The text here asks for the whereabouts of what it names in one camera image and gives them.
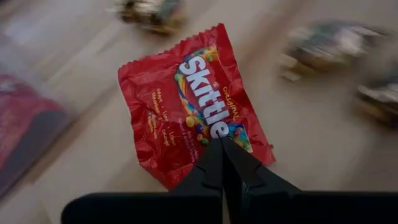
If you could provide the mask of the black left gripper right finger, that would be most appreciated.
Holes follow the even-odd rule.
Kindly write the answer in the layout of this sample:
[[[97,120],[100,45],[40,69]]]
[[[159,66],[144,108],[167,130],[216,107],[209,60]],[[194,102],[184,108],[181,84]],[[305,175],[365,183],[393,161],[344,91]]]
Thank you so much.
[[[231,223],[291,223],[292,197],[301,190],[223,139],[223,187]]]

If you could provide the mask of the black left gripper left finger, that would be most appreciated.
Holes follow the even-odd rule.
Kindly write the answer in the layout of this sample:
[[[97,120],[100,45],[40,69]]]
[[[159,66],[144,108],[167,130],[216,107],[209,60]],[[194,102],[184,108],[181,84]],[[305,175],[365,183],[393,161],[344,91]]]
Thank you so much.
[[[169,191],[171,223],[223,222],[223,145],[213,139],[192,170]]]

